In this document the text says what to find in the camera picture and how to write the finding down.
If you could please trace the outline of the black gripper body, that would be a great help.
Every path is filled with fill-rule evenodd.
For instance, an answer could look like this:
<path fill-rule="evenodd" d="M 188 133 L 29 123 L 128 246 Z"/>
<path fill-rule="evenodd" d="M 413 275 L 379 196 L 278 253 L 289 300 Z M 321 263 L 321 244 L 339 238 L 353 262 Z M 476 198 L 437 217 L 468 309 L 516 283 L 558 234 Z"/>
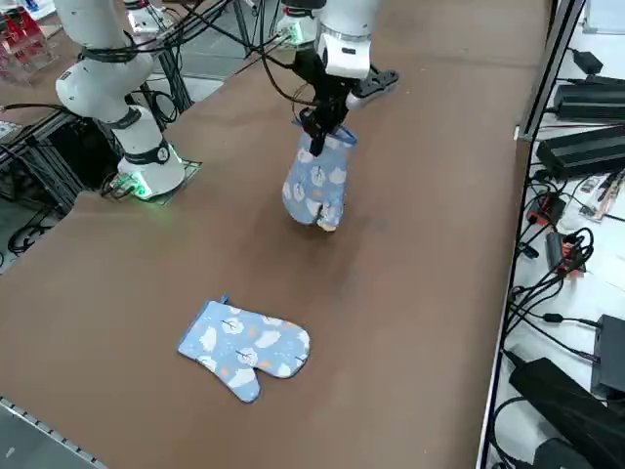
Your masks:
<path fill-rule="evenodd" d="M 346 99 L 353 88 L 353 80 L 328 74 L 322 59 L 314 48 L 298 50 L 292 70 L 314 89 L 313 101 L 339 116 L 347 115 Z"/>

